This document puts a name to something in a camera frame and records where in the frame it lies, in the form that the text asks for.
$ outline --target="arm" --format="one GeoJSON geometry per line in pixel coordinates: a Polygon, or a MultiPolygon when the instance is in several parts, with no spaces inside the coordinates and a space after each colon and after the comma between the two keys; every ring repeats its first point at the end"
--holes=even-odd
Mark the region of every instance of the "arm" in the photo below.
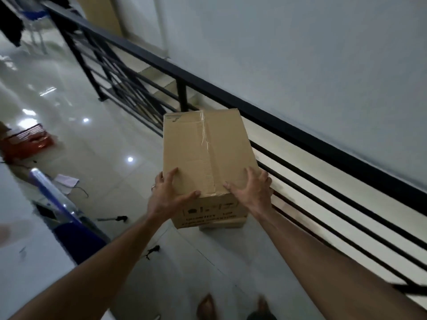
{"type": "Polygon", "coordinates": [[[175,168],[164,179],[162,173],[156,177],[146,216],[28,302],[10,320],[100,319],[158,228],[200,195],[199,191],[176,195],[172,180],[177,171],[175,168]]]}
{"type": "Polygon", "coordinates": [[[328,320],[426,319],[415,302],[368,269],[311,237],[271,205],[271,178],[249,168],[248,184],[233,193],[259,221],[304,290],[328,320]]]}

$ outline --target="bare foot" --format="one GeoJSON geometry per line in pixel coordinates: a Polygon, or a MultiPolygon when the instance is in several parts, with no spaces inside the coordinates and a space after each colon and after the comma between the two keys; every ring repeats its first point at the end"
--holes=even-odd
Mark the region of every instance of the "bare foot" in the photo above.
{"type": "Polygon", "coordinates": [[[261,313],[270,313],[270,308],[268,303],[263,295],[258,298],[258,311],[261,313]]]}
{"type": "Polygon", "coordinates": [[[199,320],[216,320],[215,304],[211,294],[199,303],[196,314],[199,320]]]}

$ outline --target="forearm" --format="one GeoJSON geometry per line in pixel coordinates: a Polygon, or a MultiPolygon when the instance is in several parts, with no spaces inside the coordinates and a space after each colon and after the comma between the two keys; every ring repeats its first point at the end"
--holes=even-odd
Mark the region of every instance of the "forearm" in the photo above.
{"type": "Polygon", "coordinates": [[[137,222],[11,319],[100,319],[160,225],[152,219],[137,222]]]}
{"type": "Polygon", "coordinates": [[[257,219],[326,319],[426,318],[424,310],[388,283],[273,209],[257,219]]]}

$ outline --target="white wall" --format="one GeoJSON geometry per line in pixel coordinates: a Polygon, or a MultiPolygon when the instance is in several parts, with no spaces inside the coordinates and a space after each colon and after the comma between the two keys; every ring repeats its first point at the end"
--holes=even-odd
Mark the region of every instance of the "white wall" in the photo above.
{"type": "Polygon", "coordinates": [[[125,29],[144,42],[165,50],[155,0],[115,0],[125,29]]]}
{"type": "Polygon", "coordinates": [[[427,188],[427,0],[161,0],[171,60],[427,188]]]}

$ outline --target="red basket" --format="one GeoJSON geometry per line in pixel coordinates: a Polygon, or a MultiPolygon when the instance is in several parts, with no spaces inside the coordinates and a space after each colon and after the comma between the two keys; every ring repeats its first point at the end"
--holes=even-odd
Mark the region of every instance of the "red basket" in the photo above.
{"type": "Polygon", "coordinates": [[[0,150],[5,162],[23,160],[53,145],[51,135],[41,124],[0,140],[0,150]]]}

